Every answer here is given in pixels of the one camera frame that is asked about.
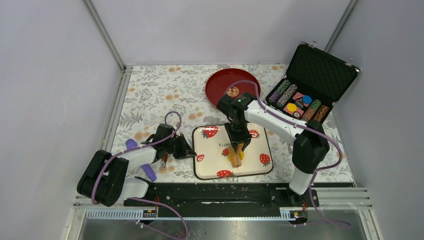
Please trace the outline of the yellow dough piece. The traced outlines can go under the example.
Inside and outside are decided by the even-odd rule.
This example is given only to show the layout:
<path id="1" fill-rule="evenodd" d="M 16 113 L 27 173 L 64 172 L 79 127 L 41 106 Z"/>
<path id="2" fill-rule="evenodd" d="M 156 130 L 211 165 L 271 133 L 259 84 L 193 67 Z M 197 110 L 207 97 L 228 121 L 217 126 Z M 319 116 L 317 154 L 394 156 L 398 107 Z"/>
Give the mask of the yellow dough piece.
<path id="1" fill-rule="evenodd" d="M 243 151 L 241 151 L 240 153 L 230 152 L 227 155 L 227 158 L 231 163 L 234 163 L 234 164 L 239 163 L 244 159 L 244 152 Z"/>

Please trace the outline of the strawberry print rectangular tray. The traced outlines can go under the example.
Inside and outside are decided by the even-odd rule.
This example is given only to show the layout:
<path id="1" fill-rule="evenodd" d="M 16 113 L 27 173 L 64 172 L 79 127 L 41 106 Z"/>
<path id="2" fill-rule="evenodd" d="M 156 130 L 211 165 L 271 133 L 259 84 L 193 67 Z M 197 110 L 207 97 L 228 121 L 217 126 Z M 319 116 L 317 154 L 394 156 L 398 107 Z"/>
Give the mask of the strawberry print rectangular tray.
<path id="1" fill-rule="evenodd" d="M 200 180 L 264 175 L 274 164 L 265 128 L 247 125 L 251 142 L 243 151 L 231 147 L 224 125 L 199 126 L 192 132 L 194 175 Z"/>

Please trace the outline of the wooden dough roller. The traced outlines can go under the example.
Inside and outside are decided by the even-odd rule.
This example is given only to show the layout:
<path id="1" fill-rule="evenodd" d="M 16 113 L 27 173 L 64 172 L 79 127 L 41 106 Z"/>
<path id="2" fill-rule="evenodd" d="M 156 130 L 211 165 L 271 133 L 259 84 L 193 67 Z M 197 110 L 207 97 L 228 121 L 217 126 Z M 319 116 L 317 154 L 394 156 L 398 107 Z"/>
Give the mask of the wooden dough roller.
<path id="1" fill-rule="evenodd" d="M 228 160 L 233 168 L 238 168 L 242 165 L 244 159 L 244 143 L 232 144 L 228 148 Z"/>

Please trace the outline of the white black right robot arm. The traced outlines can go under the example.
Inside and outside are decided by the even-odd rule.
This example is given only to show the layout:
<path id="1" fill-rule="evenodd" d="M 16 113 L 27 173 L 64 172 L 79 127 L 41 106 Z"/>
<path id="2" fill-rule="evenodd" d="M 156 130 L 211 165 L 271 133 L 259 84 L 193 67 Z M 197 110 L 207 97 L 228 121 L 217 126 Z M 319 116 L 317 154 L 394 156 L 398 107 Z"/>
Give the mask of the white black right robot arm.
<path id="1" fill-rule="evenodd" d="M 288 117 L 264 105 L 247 92 L 237 98 L 223 95 L 217 103 L 217 108 L 228 119 L 224 127 L 230 140 L 231 160 L 240 160 L 238 155 L 252 141 L 248 130 L 249 123 L 270 130 L 292 145 L 294 173 L 286 198 L 293 206 L 301 205 L 307 199 L 306 191 L 314 172 L 330 150 L 322 124 L 316 120 L 306 122 Z"/>

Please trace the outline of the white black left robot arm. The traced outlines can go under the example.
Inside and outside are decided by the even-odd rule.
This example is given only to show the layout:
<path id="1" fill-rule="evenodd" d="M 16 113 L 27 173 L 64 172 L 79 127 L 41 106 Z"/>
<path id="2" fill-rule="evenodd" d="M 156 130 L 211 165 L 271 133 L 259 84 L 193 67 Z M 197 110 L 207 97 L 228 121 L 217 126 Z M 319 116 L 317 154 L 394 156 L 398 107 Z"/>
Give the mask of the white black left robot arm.
<path id="1" fill-rule="evenodd" d="M 176 160 L 196 156 L 184 135 L 177 134 L 173 126 L 165 123 L 141 144 L 133 139 L 125 144 L 127 149 L 117 155 L 102 149 L 95 152 L 77 184 L 76 191 L 80 195 L 106 207 L 128 198 L 136 198 L 148 206 L 155 200 L 155 192 L 149 184 L 156 180 L 150 165 L 165 162 L 168 155 Z"/>

